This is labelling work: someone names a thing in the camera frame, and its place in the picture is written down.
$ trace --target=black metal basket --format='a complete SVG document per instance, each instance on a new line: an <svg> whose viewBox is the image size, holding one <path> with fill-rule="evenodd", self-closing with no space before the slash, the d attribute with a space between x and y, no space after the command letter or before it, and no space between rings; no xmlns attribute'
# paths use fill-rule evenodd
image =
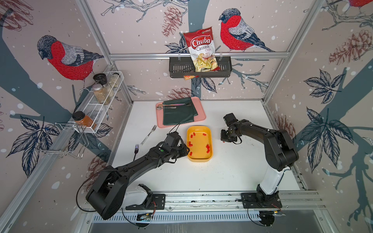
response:
<svg viewBox="0 0 373 233"><path fill-rule="evenodd" d="M184 78L186 75L199 76L200 78L228 78L232 72L231 57L216 57L220 70L207 72L194 72L194 64L190 57L170 57L170 77Z"/></svg>

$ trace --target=white table surface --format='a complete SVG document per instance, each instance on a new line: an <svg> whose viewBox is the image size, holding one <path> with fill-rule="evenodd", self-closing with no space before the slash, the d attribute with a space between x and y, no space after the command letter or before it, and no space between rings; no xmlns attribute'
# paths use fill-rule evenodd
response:
<svg viewBox="0 0 373 233"><path fill-rule="evenodd" d="M119 143L112 166L118 167L132 162L135 144L140 144L157 124L155 104L158 101L136 101ZM145 184L153 191L255 191L262 181L267 161L264 145L250 137L242 136L242 144L223 143L220 131L227 129L223 117L233 113L238 120L246 119L253 124L270 128L271 124L260 101L202 101L206 119L179 126L178 133L187 140L187 129L193 125L210 128L214 154L205 163L191 162L187 157L177 159L175 164L165 163L153 169L130 187ZM151 147L166 138L172 129L157 129L140 146L136 158L144 156ZM299 190L291 171L285 173L280 190Z"/></svg>

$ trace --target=black lid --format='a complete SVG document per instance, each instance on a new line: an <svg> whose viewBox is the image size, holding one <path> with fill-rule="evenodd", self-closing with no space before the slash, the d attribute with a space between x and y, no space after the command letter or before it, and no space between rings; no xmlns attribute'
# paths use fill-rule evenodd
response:
<svg viewBox="0 0 373 233"><path fill-rule="evenodd" d="M93 80L97 84L101 84L101 85L104 85L104 84L107 83L107 78L106 78L106 75L104 73L98 73L98 74L94 75Z"/></svg>
<svg viewBox="0 0 373 233"><path fill-rule="evenodd" d="M85 117L85 113L82 111L76 111L72 114L72 118L74 120L81 120Z"/></svg>

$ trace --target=orange spice jar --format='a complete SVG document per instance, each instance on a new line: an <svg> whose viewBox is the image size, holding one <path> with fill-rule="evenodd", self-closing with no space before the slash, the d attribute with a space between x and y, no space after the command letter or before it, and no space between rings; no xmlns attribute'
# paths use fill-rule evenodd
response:
<svg viewBox="0 0 373 233"><path fill-rule="evenodd" d="M92 129L95 129L97 126L97 124L94 123L93 120L82 111L74 112L72 118L78 125L84 125L87 127L92 126Z"/></svg>

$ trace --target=pink tray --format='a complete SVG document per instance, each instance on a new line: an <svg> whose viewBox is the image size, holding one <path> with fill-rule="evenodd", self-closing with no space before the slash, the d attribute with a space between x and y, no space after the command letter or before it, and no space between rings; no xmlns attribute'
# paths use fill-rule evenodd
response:
<svg viewBox="0 0 373 233"><path fill-rule="evenodd" d="M194 116L194 122L200 122L200 121L206 119L206 114L205 114L205 111L203 110L200 98L192 97L191 99L192 99L194 107L195 107L195 109L197 110L197 113L198 113L197 116ZM157 112L157 124L158 124L159 128L166 128L166 127L174 126L174 125L163 125L163 108L161 110L156 109L156 112Z"/></svg>

